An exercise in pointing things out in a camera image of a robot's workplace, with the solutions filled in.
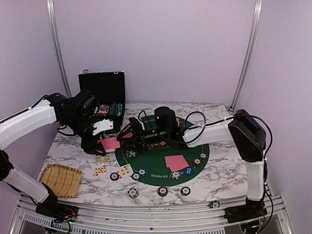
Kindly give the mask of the red patterned card deck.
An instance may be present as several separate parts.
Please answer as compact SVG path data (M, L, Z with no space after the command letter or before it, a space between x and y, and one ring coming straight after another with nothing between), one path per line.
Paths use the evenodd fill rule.
M100 140L100 142L106 152L114 152L120 148L120 142L117 140L117 137L105 138Z

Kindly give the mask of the black white chip stack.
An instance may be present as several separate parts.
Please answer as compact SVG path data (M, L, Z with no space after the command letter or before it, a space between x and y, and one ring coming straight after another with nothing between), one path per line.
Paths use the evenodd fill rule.
M129 191L128 191L128 195L129 197L131 198L136 198L138 196L138 190L135 189L135 188L131 188Z

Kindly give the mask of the red black chip stack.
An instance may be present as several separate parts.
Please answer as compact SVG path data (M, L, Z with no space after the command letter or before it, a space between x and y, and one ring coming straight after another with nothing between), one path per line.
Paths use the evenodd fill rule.
M164 187L164 186L161 186L161 187L158 188L157 194L160 197L165 197L168 194L168 189L166 187Z

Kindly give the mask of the blue green chip stack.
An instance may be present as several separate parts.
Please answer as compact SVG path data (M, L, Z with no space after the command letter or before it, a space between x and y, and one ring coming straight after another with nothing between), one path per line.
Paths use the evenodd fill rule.
M191 189L189 187L182 187L180 193L183 196L188 196L191 193Z

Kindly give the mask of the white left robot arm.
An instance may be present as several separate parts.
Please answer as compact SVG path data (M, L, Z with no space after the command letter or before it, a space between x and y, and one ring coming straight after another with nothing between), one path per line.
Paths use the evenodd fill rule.
M69 127L81 138L81 147L87 154L104 155L99 142L104 131L113 128L108 119L97 119L94 112L100 108L96 97L87 90L74 97L60 93L44 95L34 105L0 122L0 179L9 186L27 194L51 217L60 215L61 205L46 185L36 181L10 162L5 149L21 137L36 129L58 122L62 128Z

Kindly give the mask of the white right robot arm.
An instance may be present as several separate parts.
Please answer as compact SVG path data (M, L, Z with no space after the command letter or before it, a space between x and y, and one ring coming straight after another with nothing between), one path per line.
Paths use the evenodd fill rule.
M247 170L247 204L242 215L252 218L260 211L259 201L264 196L266 132L258 124L258 117L239 110L233 116L213 123L187 126L178 124L175 112L162 106L154 110L155 127L146 129L135 117L117 136L121 148L136 153L148 150L147 146L161 141L176 150L223 141L233 141Z

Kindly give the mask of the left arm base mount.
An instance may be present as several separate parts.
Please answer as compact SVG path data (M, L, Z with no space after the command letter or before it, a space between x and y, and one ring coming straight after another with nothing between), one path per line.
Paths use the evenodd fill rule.
M54 192L49 187L46 188L48 197L42 203L37 203L36 213L53 217L56 219L56 222L61 222L62 220L75 221L78 207L59 203Z

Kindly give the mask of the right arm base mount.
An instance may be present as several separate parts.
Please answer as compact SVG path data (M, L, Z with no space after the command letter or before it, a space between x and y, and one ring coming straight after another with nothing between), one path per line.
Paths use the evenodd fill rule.
M244 205L228 207L224 210L224 218L227 219L228 223L245 221L267 214L267 210L264 207L264 198L261 198L259 201L246 198L245 201L246 203Z

